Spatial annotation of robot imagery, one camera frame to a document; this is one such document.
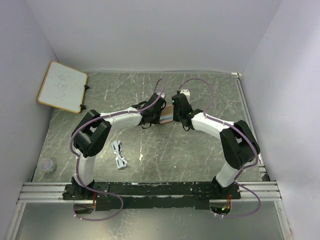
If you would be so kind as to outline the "light blue cleaning cloth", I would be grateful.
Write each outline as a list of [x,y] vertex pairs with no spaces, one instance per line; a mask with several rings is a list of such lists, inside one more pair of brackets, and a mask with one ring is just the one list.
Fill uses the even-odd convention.
[[172,121],[173,120],[173,115],[171,114],[171,115],[162,115],[161,117],[160,117],[160,120],[161,121]]

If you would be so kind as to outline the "pink glasses case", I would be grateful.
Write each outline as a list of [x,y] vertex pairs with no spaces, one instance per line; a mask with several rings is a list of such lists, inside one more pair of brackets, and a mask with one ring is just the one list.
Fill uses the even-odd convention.
[[161,112],[159,123],[169,123],[173,121],[173,114],[174,114],[174,106],[167,105]]

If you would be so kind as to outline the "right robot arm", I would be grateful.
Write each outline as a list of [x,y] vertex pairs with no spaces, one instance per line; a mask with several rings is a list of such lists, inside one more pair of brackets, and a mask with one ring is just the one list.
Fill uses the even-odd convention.
[[252,131],[243,120],[224,121],[200,109],[192,109],[183,93],[178,93],[171,99],[174,121],[182,123],[187,131],[201,131],[221,141],[225,163],[212,179],[212,193],[216,198],[223,199],[243,170],[259,161],[260,147]]

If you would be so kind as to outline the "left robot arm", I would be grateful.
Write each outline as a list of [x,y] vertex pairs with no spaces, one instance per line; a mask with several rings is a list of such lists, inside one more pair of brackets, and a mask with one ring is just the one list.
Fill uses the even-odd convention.
[[148,101],[111,112],[89,110],[71,135],[70,149],[76,155],[76,172],[71,178],[75,194],[89,199],[94,192],[94,164],[112,129],[159,124],[167,105],[162,94],[154,93]]

